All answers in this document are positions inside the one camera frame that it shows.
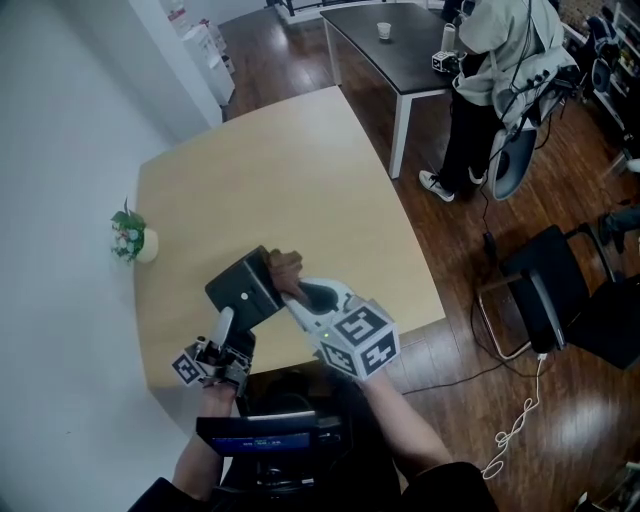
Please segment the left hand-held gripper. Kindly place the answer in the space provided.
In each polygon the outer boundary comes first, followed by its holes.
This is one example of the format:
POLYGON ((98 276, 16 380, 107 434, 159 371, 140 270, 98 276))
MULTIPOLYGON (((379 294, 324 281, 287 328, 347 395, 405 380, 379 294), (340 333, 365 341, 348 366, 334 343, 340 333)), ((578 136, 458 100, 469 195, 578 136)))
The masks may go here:
POLYGON ((235 312, 225 307, 213 329, 213 341, 198 337, 185 348, 171 367, 185 386, 226 383, 241 396, 251 371, 256 337, 251 330, 234 330, 226 341, 235 312))

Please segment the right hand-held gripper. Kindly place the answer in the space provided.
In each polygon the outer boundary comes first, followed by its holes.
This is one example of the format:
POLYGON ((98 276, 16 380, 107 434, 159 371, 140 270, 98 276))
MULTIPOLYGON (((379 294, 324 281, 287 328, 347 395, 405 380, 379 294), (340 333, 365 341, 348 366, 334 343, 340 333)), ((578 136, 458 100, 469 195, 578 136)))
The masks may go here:
POLYGON ((302 298, 284 293, 282 299, 298 325, 314 333, 312 340, 326 365, 366 381, 399 355, 397 325, 377 302, 353 296, 351 288, 334 279, 302 278, 299 286, 302 298), (345 301, 330 319, 331 303, 345 301))

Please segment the black calculator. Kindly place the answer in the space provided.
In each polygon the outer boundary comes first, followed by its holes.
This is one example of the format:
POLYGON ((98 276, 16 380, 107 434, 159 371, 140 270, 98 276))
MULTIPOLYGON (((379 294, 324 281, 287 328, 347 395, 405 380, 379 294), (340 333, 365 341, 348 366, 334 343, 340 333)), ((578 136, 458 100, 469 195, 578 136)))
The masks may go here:
POLYGON ((236 261, 205 286, 210 301, 221 312, 234 311, 236 331, 248 331, 284 308, 267 266, 268 252, 259 246, 236 261))

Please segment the brown knitted cloth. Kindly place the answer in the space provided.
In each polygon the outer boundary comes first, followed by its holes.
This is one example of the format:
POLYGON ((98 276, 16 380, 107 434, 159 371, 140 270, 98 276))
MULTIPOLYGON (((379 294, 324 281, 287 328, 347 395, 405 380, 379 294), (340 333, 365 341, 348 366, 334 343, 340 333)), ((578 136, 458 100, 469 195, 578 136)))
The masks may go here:
POLYGON ((302 300, 306 297, 300 288, 300 272, 303 269, 302 256, 297 251, 283 253, 274 249, 268 254, 267 268, 276 290, 302 300))

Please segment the person's right forearm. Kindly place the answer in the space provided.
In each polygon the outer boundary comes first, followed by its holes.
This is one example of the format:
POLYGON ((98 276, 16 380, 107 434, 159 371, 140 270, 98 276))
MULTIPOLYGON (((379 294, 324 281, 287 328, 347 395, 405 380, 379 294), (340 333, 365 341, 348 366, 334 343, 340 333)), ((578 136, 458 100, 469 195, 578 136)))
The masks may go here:
POLYGON ((380 426, 394 463, 407 481, 453 462, 435 430, 394 387, 385 372, 360 381, 359 387, 380 426))

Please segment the person's left forearm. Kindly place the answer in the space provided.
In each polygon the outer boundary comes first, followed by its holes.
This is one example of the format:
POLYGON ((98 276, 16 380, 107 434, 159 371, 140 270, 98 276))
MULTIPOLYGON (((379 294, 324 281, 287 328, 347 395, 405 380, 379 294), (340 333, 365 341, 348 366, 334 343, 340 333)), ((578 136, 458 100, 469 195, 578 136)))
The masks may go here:
MULTIPOLYGON (((229 418, 236 399, 236 388, 227 383, 207 384, 202 390, 198 418, 229 418)), ((171 483, 198 501, 208 501, 221 481, 223 458, 197 433, 181 453, 171 483)))

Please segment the black chest-mounted screen device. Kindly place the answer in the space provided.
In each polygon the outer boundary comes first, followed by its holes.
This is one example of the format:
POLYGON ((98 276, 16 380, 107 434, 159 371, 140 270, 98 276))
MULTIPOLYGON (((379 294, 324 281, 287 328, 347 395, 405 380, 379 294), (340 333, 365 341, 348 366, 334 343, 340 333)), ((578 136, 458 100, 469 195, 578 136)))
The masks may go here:
POLYGON ((313 410, 228 418, 200 417, 196 433, 241 469, 237 489, 284 493, 326 479, 352 448, 350 422, 313 410))

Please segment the flower plant in cream pot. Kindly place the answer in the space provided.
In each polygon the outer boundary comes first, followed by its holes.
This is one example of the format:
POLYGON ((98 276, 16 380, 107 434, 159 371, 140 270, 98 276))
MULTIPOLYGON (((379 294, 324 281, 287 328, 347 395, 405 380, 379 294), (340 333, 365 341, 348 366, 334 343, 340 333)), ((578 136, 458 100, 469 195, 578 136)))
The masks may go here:
POLYGON ((129 208, 128 200, 111 218, 111 253, 132 264, 152 262, 158 254, 159 238, 144 218, 129 208))

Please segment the person with headset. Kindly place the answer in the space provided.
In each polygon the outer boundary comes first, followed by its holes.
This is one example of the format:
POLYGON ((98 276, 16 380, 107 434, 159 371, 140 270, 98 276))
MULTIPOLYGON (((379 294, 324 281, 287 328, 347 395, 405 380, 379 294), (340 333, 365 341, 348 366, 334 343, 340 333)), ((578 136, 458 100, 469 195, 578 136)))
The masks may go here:
POLYGON ((467 462, 441 465, 419 474, 401 494, 365 497, 334 495, 293 498, 250 497, 216 490, 196 500, 160 478, 127 512, 499 512, 480 470, 467 462))

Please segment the black chair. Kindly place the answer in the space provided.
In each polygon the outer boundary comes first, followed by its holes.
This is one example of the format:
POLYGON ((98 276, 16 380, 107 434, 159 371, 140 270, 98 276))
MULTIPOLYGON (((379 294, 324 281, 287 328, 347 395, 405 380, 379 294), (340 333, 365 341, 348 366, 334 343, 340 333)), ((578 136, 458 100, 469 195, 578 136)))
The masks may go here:
POLYGON ((542 355, 568 345, 626 370, 640 362, 640 273, 616 274, 594 228, 583 223, 564 233, 552 225, 498 263, 501 278, 476 289, 475 299, 498 357, 542 355), (569 240, 582 234, 594 246, 606 280, 590 292, 569 240), (484 306, 484 296, 507 287, 522 317, 527 341, 502 350, 484 306))

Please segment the grey shell chair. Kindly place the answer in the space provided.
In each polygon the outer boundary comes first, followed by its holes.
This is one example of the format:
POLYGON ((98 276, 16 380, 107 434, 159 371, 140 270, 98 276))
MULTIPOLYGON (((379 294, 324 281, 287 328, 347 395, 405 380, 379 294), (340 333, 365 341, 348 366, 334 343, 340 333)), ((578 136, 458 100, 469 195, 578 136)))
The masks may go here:
POLYGON ((532 160, 537 129, 526 125, 521 131, 501 129, 493 141, 487 183, 493 198, 504 201, 522 184, 532 160))

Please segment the dark table with white legs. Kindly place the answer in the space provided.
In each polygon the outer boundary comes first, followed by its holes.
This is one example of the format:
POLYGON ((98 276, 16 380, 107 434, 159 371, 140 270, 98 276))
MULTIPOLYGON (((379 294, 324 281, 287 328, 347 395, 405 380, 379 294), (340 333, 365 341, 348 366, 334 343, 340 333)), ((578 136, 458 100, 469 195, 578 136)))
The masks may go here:
POLYGON ((396 94, 388 174, 401 174, 412 103, 452 89, 453 78, 432 69, 440 50, 442 20, 414 3, 351 5, 321 12, 334 82, 342 83, 336 37, 341 36, 381 75, 396 94), (379 22, 391 24, 389 40, 380 40, 379 22))

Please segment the white floor cabinet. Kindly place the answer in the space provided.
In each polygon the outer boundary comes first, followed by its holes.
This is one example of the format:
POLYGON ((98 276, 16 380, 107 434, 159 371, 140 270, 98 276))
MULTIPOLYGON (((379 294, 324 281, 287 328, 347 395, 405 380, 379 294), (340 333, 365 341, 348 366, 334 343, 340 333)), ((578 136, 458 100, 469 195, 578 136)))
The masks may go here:
POLYGON ((218 104, 221 107, 228 106, 235 84, 208 28, 204 25, 194 26, 182 37, 182 41, 218 104))

